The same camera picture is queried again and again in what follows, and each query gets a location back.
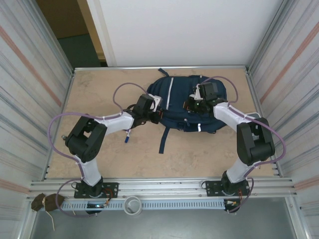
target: backpack strap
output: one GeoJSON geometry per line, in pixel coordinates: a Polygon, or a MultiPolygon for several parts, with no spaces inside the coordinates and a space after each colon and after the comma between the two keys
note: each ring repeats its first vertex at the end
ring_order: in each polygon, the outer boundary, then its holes
{"type": "Polygon", "coordinates": [[[165,142],[166,142],[169,129],[170,129],[169,127],[166,127],[164,130],[163,136],[161,137],[159,153],[164,153],[165,142]]]}
{"type": "Polygon", "coordinates": [[[166,75],[167,77],[169,77],[169,74],[168,74],[165,70],[163,70],[162,68],[159,68],[158,71],[159,71],[159,72],[162,72],[164,75],[166,75]]]}

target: backpack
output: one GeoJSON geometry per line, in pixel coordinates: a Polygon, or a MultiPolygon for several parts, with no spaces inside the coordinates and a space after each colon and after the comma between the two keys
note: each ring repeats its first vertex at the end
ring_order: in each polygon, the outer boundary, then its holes
{"type": "MultiPolygon", "coordinates": [[[[183,130],[185,132],[203,131],[208,133],[216,133],[226,124],[213,116],[206,114],[198,114],[189,112],[183,108],[184,102],[187,101],[190,94],[194,93],[194,87],[208,79],[206,76],[169,76],[162,68],[159,71],[165,74],[152,83],[147,93],[154,96],[160,96],[162,102],[162,118],[160,123],[166,126],[164,134],[161,138],[159,153],[164,153],[165,141],[171,128],[183,130]]],[[[227,99],[226,88],[221,81],[211,79],[214,84],[216,94],[220,98],[227,99]]]]}

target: wooden platform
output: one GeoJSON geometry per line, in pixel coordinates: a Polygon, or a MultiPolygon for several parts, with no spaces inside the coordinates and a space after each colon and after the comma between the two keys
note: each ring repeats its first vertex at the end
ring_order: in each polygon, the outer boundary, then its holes
{"type": "MultiPolygon", "coordinates": [[[[244,113],[255,112],[243,69],[168,69],[171,76],[224,76],[232,80],[239,92],[234,107],[244,113]]],[[[163,74],[157,69],[125,69],[77,71],[66,112],[82,112],[94,116],[116,114],[119,109],[112,102],[114,90],[124,82],[134,82],[145,89],[163,74]]],[[[228,100],[235,99],[232,86],[223,81],[228,100]]],[[[124,86],[116,101],[126,108],[134,104],[142,91],[135,86],[124,86]]],[[[64,117],[58,132],[56,147],[64,153],[62,135],[68,135],[78,117],[64,117]]],[[[235,162],[236,133],[228,126],[216,134],[186,133],[172,129],[167,137],[164,154],[159,154],[160,139],[164,131],[161,124],[146,123],[132,130],[128,143],[126,133],[116,132],[105,137],[98,154],[98,166],[103,177],[207,177],[221,176],[235,162]]],[[[251,175],[272,176],[271,165],[255,169],[251,175]]],[[[79,177],[75,163],[56,153],[47,177],[79,177]]]]}

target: metal wall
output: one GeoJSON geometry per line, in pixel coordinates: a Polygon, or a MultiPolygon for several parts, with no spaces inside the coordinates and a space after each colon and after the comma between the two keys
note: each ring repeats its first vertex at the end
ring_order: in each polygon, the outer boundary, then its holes
{"type": "MultiPolygon", "coordinates": [[[[249,69],[264,117],[287,144],[281,173],[292,177],[319,238],[319,1],[286,2],[249,69]]],[[[276,138],[275,144],[280,155],[276,138]]]]}
{"type": "Polygon", "coordinates": [[[19,234],[30,182],[41,180],[47,165],[46,129],[61,112],[72,76],[39,14],[32,1],[0,1],[2,239],[19,234]]]}

